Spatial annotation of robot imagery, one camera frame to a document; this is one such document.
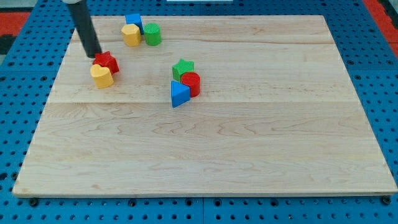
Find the white rod mount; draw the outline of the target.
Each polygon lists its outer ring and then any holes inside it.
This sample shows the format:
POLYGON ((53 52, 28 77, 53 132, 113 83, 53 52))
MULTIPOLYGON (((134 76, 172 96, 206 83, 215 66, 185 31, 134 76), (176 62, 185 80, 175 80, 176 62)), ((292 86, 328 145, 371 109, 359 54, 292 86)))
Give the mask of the white rod mount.
POLYGON ((82 0, 62 0, 66 4, 76 4, 78 2, 81 2, 82 0))

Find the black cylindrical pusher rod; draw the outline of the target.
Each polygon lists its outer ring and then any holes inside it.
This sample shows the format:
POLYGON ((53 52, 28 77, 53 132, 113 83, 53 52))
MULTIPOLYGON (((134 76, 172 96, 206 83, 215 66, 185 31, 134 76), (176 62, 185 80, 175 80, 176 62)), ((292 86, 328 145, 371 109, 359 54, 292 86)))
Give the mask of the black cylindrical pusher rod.
POLYGON ((86 1, 81 1, 76 4, 67 4, 67 7, 86 56, 94 58, 95 54, 100 54, 102 52, 102 49, 86 1))

